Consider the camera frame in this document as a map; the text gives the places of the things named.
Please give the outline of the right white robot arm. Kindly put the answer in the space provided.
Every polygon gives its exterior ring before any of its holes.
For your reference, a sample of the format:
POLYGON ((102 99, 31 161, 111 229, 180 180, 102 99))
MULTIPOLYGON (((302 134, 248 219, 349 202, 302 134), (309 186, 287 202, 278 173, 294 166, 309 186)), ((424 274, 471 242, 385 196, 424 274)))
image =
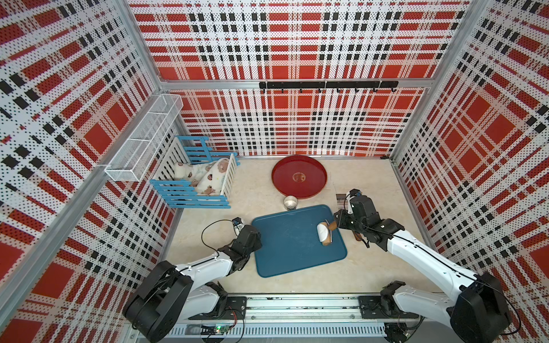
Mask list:
POLYGON ((334 219, 330 230, 352 231, 366 246, 375 244, 407 262, 441 291, 424 292, 396 280, 380 291, 383 314, 417 314, 421 321, 434 320, 450 327, 463 342, 494 342, 510 334, 515 307, 497 277, 461 267, 416 239, 403 225, 381 218, 373 200, 360 190, 345 196, 334 219))

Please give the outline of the teal plastic tray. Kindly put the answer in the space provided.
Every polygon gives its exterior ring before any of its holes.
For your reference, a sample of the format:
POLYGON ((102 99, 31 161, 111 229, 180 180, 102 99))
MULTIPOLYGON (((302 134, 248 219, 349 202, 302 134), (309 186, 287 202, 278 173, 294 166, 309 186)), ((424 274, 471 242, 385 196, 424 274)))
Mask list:
POLYGON ((262 243, 254 253, 257 274, 269 278, 344 260, 347 248, 338 230, 327 246, 317 234, 318 224, 333 221, 330 207, 324 204, 255 218, 252 226, 262 243))

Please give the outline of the white dough piece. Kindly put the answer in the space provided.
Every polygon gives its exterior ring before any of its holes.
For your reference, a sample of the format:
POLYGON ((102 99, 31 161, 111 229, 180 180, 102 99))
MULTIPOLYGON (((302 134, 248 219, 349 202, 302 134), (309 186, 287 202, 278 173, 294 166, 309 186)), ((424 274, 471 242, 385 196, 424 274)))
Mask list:
POLYGON ((326 222, 321 222, 317 225, 317 235, 323 246, 327 246, 332 243, 331 231, 326 222))

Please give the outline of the wooden rolling pin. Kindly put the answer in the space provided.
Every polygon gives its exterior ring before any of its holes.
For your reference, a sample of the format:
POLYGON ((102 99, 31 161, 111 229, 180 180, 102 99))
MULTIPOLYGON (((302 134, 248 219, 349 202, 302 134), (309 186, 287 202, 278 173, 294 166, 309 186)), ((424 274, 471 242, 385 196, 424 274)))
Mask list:
POLYGON ((333 234, 335 233, 335 230, 342 229, 342 230, 350 231, 349 228, 341 227, 336 221, 321 222, 317 225, 316 229, 317 229, 318 239, 320 243, 325 247, 333 243, 333 234))

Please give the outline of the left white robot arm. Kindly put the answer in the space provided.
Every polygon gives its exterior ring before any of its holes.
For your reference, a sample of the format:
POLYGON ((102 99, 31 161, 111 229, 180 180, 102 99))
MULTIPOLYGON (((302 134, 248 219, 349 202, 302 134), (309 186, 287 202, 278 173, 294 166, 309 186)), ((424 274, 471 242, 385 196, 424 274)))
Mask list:
POLYGON ((240 271, 262 247, 260 232, 243 225, 237 237, 209 257, 189 264, 159 262, 130 295, 122 314, 149 342, 159 342, 179 319, 220 318, 227 292, 217 280, 240 271))

